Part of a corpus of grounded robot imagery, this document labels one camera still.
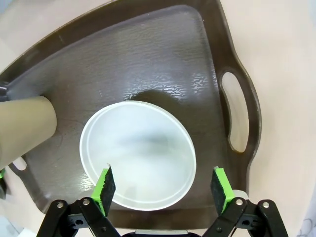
green object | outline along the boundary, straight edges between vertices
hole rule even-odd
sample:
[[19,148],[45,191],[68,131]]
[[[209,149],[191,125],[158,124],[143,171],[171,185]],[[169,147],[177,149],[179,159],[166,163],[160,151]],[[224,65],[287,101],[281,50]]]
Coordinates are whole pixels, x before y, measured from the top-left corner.
[[215,167],[212,175],[211,190],[217,213],[226,210],[228,203],[235,197],[223,168]]
[[104,211],[104,208],[102,205],[102,201],[101,201],[101,192],[102,192],[103,186],[105,184],[106,174],[108,173],[108,170],[109,169],[102,170],[102,173],[101,173],[101,175],[98,179],[98,182],[95,185],[95,188],[94,188],[93,193],[91,195],[91,198],[99,204],[99,207],[100,207],[103,215],[105,215],[105,216],[106,216],[106,214],[105,214],[105,211]]
[[0,171],[0,179],[2,179],[4,177],[4,173],[5,173],[4,169]]

white bowl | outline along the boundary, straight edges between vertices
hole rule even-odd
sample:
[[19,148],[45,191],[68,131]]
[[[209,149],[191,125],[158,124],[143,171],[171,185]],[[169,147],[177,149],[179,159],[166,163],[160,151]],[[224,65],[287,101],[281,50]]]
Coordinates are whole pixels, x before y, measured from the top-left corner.
[[113,201],[152,211],[178,202],[196,173],[192,140],[169,112],[150,103],[125,101],[95,113],[80,138],[81,162],[96,184],[111,165]]

textured brown plastic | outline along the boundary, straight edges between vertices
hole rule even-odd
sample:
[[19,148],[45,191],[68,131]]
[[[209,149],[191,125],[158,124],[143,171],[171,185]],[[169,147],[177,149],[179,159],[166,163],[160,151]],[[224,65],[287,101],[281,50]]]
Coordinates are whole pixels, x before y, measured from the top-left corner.
[[[221,87],[233,73],[244,94],[249,138],[243,153],[228,142],[230,110]],[[24,155],[21,177],[37,207],[89,195],[92,183],[79,156],[79,140],[99,109],[141,100],[171,112],[196,150],[197,173],[187,195],[160,211],[112,203],[109,218],[131,229],[207,228],[216,218],[210,181],[225,168],[234,189],[247,190],[261,116],[249,75],[240,63],[218,0],[117,0],[82,15],[30,48],[0,75],[0,98],[46,96],[57,131]]]

metal bolt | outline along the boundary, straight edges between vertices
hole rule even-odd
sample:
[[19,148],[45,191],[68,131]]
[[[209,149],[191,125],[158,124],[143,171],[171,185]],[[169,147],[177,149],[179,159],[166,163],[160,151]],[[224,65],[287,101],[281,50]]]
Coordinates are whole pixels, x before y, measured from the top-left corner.
[[87,206],[89,205],[90,201],[88,199],[83,200],[83,205]]
[[57,204],[58,208],[62,208],[63,206],[64,206],[64,204],[61,201]]
[[241,199],[237,199],[237,200],[236,200],[236,204],[237,204],[238,206],[240,206],[240,205],[242,205],[242,204],[243,204],[243,202],[242,202],[242,200],[241,200]]
[[264,208],[268,208],[268,207],[269,207],[269,203],[265,201],[265,202],[262,204],[262,206],[263,206]]

tray handle hole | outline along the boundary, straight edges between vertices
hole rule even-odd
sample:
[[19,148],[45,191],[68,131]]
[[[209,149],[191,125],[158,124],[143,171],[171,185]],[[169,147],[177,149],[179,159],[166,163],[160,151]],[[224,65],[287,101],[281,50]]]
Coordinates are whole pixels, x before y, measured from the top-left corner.
[[14,160],[13,164],[18,170],[25,170],[27,166],[26,162],[23,160],[22,157],[19,157],[16,160]]
[[246,100],[237,78],[232,73],[227,72],[223,75],[222,89],[230,113],[228,141],[234,151],[242,153],[246,149],[249,134]]

